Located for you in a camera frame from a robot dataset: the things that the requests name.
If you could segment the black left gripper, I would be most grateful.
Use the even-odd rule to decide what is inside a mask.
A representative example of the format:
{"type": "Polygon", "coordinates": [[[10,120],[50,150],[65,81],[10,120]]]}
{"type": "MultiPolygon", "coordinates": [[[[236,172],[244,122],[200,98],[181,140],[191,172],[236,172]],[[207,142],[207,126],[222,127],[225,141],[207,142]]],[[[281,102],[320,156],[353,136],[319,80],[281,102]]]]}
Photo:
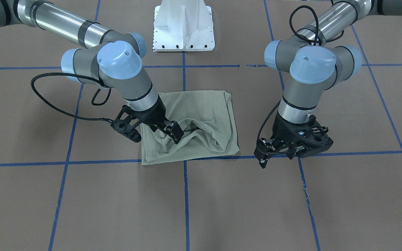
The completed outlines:
{"type": "Polygon", "coordinates": [[[279,113],[276,114],[270,139],[260,138],[256,141],[254,156],[259,161],[262,169],[266,168],[268,160],[275,154],[275,150],[281,152],[287,148],[285,155],[289,159],[295,156],[303,158],[306,156],[306,148],[300,145],[304,135],[306,123],[295,124],[285,120],[279,113]]]}

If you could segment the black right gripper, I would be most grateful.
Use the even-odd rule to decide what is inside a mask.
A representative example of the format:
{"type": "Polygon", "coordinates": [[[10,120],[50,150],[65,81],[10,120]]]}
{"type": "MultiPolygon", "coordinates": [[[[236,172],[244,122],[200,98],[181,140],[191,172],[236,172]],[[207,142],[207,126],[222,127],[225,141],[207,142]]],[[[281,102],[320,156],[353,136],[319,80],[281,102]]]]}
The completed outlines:
{"type": "Polygon", "coordinates": [[[148,125],[152,132],[159,130],[168,135],[175,144],[182,140],[185,133],[176,121],[169,121],[166,118],[166,107],[160,96],[151,108],[144,111],[132,110],[132,115],[141,123],[148,125]]]}

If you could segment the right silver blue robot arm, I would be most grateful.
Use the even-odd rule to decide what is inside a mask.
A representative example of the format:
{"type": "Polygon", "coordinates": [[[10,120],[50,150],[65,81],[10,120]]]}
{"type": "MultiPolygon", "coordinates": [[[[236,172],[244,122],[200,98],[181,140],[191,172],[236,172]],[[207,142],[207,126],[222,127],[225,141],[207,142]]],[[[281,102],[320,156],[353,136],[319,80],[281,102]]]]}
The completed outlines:
{"type": "Polygon", "coordinates": [[[125,99],[116,119],[95,121],[110,124],[136,143],[141,141],[136,130],[140,124],[153,132],[162,131],[175,143],[181,140],[183,130],[166,118],[166,108],[143,66],[147,46],[141,35],[110,30],[46,0],[0,0],[0,27],[13,24],[38,27],[80,46],[63,54],[62,72],[56,76],[99,89],[116,89],[125,99]]]}

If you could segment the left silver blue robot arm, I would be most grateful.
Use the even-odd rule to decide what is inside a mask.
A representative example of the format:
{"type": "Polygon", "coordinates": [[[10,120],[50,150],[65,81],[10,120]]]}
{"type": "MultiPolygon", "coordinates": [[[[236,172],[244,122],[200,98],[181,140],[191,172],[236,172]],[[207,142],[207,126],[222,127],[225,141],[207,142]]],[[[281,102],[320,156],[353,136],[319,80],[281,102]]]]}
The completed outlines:
{"type": "Polygon", "coordinates": [[[257,136],[254,155],[262,168],[275,155],[306,158],[327,151],[333,144],[328,127],[314,114],[325,90],[354,76],[363,57],[354,46],[326,48],[344,30],[368,15],[402,16],[402,0],[334,0],[314,21],[296,30],[287,41],[270,42],[264,53],[266,65],[290,74],[276,113],[270,138],[257,136]]]}

